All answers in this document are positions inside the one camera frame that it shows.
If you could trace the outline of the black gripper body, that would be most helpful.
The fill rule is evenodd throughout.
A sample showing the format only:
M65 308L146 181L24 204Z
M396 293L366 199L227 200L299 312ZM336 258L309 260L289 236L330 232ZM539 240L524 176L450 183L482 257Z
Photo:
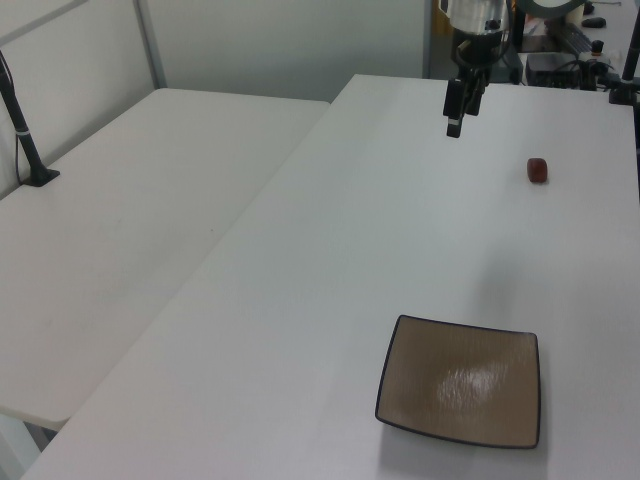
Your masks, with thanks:
M493 66L509 45L510 34L505 30L476 34L454 28L451 46L451 59L457 67L454 78L489 80Z

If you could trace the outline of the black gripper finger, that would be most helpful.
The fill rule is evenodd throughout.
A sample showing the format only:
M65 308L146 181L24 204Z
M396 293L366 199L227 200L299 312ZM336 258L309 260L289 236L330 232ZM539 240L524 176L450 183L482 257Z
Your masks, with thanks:
M482 97L487 85L488 80L485 75L481 75L471 81L469 99L466 107L466 113L468 115L477 116L479 114Z
M446 134L459 138L464 114L464 83L460 79L450 79L447 84L443 115L447 118Z

